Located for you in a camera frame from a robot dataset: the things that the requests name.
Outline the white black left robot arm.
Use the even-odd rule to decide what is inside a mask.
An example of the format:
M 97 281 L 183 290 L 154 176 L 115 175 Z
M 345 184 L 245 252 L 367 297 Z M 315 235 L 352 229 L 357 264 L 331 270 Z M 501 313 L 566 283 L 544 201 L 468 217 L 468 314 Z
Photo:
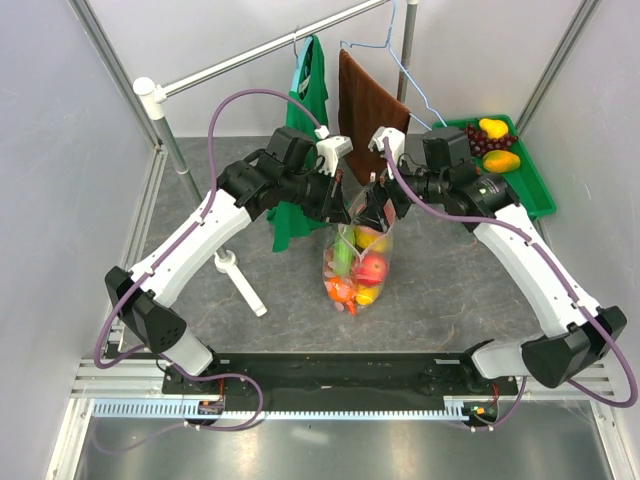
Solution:
M 178 365 L 196 392 L 211 392 L 220 378 L 214 353 L 173 311 L 174 302 L 225 242 L 281 202 L 316 221 L 349 223 L 338 163 L 352 149 L 345 136 L 313 141 L 290 127 L 276 129 L 265 148 L 224 168 L 203 202 L 151 255 L 106 274 L 114 315 L 143 347 Z

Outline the red toy chili pepper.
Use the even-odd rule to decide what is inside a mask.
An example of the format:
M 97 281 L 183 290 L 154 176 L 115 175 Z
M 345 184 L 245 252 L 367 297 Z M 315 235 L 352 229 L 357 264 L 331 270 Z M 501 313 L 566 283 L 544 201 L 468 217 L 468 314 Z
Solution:
M 354 300 L 348 300 L 346 303 L 346 308 L 352 316 L 357 315 L 357 304 Z

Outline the yellow toy corn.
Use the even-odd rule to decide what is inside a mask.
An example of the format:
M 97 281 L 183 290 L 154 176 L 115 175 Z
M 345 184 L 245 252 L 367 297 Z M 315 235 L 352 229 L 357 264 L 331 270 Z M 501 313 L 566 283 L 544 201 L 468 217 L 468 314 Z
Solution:
M 373 304 L 379 297 L 382 287 L 380 285 L 367 286 L 359 285 L 356 290 L 355 300 L 360 306 Z
M 382 234 L 368 227 L 357 226 L 354 230 L 356 246 L 362 251 L 384 253 L 393 246 L 390 234 Z

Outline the clear pink-dotted zip bag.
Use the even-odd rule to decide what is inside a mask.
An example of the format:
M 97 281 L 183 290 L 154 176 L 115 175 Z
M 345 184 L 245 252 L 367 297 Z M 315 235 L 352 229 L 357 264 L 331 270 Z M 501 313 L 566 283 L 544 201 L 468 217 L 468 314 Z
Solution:
M 341 226 L 352 226 L 354 228 L 354 230 L 355 230 L 355 228 L 357 226 L 359 226 L 357 224 L 357 211 L 364 206 L 364 202 L 365 202 L 365 195 L 364 195 L 364 187 L 363 187 L 361 192 L 355 197 L 355 199 L 351 202 L 351 205 L 348 208 L 348 212 L 352 216 L 352 222 L 350 224 L 348 224 L 348 225 L 346 225 L 346 224 L 337 224 L 337 225 L 332 227 L 332 233 L 329 235 L 328 240 L 326 241 L 325 249 L 324 249 L 324 252 L 323 252 L 323 270 L 322 270 L 323 283 L 327 278 L 331 278 L 331 277 L 334 277 L 334 276 L 339 276 L 339 275 L 335 274 L 334 269 L 333 269 L 334 265 L 333 265 L 333 262 L 332 262 L 332 260 L 333 260 L 334 241 L 335 241 L 335 236 L 336 236 L 338 228 L 341 227 Z M 395 222 L 395 219 L 396 219 L 396 212 L 395 212 L 394 206 L 393 206 L 391 201 L 388 201 L 388 203 L 386 204 L 385 212 L 387 213 L 388 218 L 389 218 L 389 220 L 391 222 L 391 227 L 389 228 L 388 231 L 378 231 L 378 232 L 381 232 L 382 234 L 390 234 L 392 236 L 393 244 L 394 244 L 393 227 L 394 227 L 394 222 Z M 357 250 L 357 252 L 355 253 L 355 256 L 354 256 L 354 259 L 353 259 L 353 262 L 352 262 L 352 265 L 351 265 L 350 272 L 346 276 L 339 276 L 339 277 L 341 277 L 346 282 L 350 283 L 355 288 L 355 290 L 357 290 L 357 287 L 359 285 L 362 285 L 362 284 L 359 284 L 357 282 L 355 276 L 354 276 L 354 267 L 359 263 L 359 261 L 365 255 L 367 255 L 370 252 L 374 252 L 374 251 L 367 251 L 367 250 L 362 251 L 361 249 L 359 249 L 356 246 L 356 242 L 354 242 L 354 247 Z M 389 275 L 390 270 L 391 270 L 392 253 L 393 253 L 393 246 L 388 251 L 386 251 L 384 253 L 380 253 L 386 258 L 386 260 L 389 263 L 388 275 Z M 384 289 L 386 280 L 383 283 L 379 284 L 382 287 L 381 293 L 382 293 L 382 291 Z M 347 310 L 345 304 L 337 303 L 337 302 L 334 302 L 332 300 L 331 300 L 331 302 L 334 304 L 334 306 L 335 306 L 335 308 L 337 310 L 345 311 L 345 312 L 349 313 L 349 311 Z M 357 304 L 357 313 L 358 313 L 359 309 L 366 308 L 368 306 L 360 306 L 360 305 Z

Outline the orange toy fruit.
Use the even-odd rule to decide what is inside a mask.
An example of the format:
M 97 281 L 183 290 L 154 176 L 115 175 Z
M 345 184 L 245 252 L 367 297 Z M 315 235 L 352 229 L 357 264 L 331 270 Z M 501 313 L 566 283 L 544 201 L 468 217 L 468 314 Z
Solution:
M 355 300 L 355 288 L 339 276 L 327 278 L 324 285 L 329 298 L 334 302 L 346 304 Z

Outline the red toy apple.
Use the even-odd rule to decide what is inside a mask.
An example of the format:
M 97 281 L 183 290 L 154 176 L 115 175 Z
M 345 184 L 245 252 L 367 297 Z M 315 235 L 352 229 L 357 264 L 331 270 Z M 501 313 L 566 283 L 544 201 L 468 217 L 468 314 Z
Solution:
M 377 252 L 368 253 L 354 267 L 354 276 L 357 282 L 366 286 L 376 286 L 383 283 L 388 272 L 388 261 Z

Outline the green toy cucumber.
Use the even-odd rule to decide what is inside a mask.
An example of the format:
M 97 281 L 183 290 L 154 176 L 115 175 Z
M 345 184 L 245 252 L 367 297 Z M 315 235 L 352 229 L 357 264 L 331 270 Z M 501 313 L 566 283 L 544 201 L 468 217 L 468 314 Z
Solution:
M 338 228 L 333 247 L 333 269 L 336 275 L 346 276 L 357 250 L 354 247 L 355 233 L 352 226 Z

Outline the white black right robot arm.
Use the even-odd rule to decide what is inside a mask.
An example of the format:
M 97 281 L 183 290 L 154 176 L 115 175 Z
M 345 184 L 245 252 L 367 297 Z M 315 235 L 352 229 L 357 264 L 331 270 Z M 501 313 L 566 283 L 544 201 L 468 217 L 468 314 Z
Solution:
M 543 241 L 526 208 L 506 179 L 482 173 L 465 133 L 456 127 L 428 132 L 422 145 L 425 165 L 410 171 L 403 161 L 405 135 L 391 127 L 373 134 L 369 149 L 387 168 L 366 188 L 358 223 L 378 231 L 389 228 L 384 207 L 397 218 L 413 205 L 441 219 L 460 222 L 500 261 L 526 297 L 541 336 L 507 343 L 489 340 L 471 349 L 458 368 L 458 381 L 477 394 L 494 378 L 530 375 L 556 388 L 587 367 L 616 352 L 627 325 L 617 306 L 603 307 L 571 277 Z

